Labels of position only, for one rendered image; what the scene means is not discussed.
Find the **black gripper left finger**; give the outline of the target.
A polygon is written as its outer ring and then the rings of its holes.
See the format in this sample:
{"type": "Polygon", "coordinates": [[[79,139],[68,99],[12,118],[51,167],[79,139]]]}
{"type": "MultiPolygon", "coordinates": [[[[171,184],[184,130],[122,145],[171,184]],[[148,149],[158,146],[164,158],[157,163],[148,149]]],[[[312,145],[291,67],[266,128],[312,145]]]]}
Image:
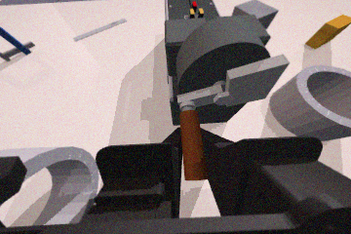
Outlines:
{"type": "Polygon", "coordinates": [[[111,178],[161,176],[167,201],[172,201],[173,218],[179,217],[182,144],[180,128],[161,143],[123,144],[103,147],[96,156],[103,181],[111,178]]]}

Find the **grey flat bar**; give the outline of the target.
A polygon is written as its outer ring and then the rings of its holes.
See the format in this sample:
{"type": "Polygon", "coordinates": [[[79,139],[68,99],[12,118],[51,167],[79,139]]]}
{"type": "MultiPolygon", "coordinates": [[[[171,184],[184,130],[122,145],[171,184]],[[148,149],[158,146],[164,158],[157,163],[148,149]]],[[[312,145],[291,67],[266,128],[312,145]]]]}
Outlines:
{"type": "Polygon", "coordinates": [[[75,37],[75,38],[73,38],[73,39],[77,42],[77,41],[80,41],[80,40],[82,40],[82,39],[85,39],[85,38],[87,38],[87,37],[90,37],[90,36],[92,36],[92,35],[95,35],[95,34],[97,34],[97,33],[100,33],[100,32],[102,32],[102,31],[104,31],[104,30],[106,30],[106,29],[109,29],[109,28],[111,28],[111,27],[114,27],[114,26],[119,25],[119,24],[124,23],[124,22],[126,22],[125,19],[120,19],[120,20],[115,21],[115,22],[113,22],[113,23],[111,23],[111,24],[109,24],[109,25],[106,25],[106,26],[103,26],[103,27],[98,28],[98,29],[96,29],[96,30],[90,31],[90,32],[88,32],[88,33],[85,33],[85,34],[80,35],[80,36],[78,36],[78,37],[75,37]]]}

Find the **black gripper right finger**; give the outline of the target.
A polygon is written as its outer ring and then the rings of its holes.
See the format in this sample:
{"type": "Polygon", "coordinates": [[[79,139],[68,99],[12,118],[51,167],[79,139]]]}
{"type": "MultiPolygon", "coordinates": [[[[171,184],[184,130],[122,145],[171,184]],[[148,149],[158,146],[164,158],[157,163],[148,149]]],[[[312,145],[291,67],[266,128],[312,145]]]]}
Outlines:
{"type": "Polygon", "coordinates": [[[243,138],[236,142],[201,128],[211,190],[220,215],[240,215],[252,162],[313,157],[322,142],[313,136],[243,138]]]}

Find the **brown-yellow box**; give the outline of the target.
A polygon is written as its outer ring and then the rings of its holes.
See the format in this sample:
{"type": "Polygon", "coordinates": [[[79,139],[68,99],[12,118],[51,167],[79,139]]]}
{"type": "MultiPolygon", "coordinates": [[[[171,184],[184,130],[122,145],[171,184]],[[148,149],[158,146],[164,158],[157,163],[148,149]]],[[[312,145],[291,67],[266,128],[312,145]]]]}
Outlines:
{"type": "Polygon", "coordinates": [[[350,24],[351,18],[345,15],[327,21],[306,41],[305,45],[317,50],[318,47],[336,37],[350,24]]]}

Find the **grey hollow cylinder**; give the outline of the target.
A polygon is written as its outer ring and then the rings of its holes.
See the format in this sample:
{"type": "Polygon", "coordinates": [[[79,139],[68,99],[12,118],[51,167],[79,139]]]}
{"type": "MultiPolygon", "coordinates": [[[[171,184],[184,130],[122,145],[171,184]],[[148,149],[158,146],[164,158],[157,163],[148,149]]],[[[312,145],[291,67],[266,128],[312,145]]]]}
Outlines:
{"type": "Polygon", "coordinates": [[[272,94],[269,106],[278,123],[298,137],[351,137],[351,72],[307,67],[272,94]]]}
{"type": "Polygon", "coordinates": [[[27,147],[0,150],[0,157],[19,156],[26,180],[48,169],[52,178],[49,200],[32,225],[81,223],[98,193],[98,165],[87,150],[74,146],[27,147]]]}

